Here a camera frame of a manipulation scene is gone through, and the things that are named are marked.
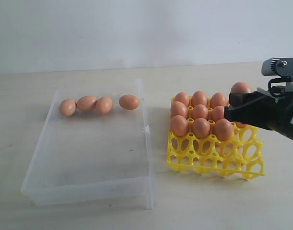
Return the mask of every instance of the transparent plastic box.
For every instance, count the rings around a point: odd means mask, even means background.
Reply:
[[[124,94],[140,99],[135,110],[118,104]],[[113,99],[110,113],[95,111],[63,117],[59,105],[66,98],[86,95]],[[119,196],[145,195],[154,206],[150,129],[142,80],[93,85],[55,93],[36,146],[22,192],[37,205],[81,202]]]

